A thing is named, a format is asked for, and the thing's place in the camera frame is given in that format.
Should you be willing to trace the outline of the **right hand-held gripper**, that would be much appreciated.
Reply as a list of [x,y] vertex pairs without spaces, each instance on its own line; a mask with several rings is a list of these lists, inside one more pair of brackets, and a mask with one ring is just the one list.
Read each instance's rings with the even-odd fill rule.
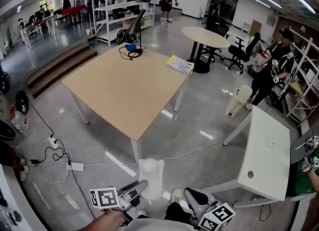
[[190,222],[200,231],[221,231],[236,215],[227,203],[218,205],[218,200],[203,189],[187,187],[183,197],[194,215]]

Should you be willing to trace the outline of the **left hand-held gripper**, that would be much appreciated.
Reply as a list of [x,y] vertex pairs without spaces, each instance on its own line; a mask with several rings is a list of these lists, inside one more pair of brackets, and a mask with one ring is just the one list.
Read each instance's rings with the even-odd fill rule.
[[148,187],[147,180],[134,181],[119,190],[114,187],[90,189],[92,206],[100,210],[117,210],[125,219],[124,226],[131,225],[138,219],[135,203],[139,203],[139,195]]

